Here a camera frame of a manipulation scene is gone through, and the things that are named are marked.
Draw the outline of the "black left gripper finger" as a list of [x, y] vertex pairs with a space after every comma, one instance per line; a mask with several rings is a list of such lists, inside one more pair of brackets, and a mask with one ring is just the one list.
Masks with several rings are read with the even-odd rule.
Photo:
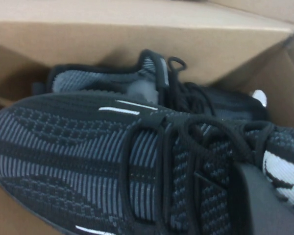
[[241, 235], [294, 235], [294, 209], [254, 166], [239, 165]]

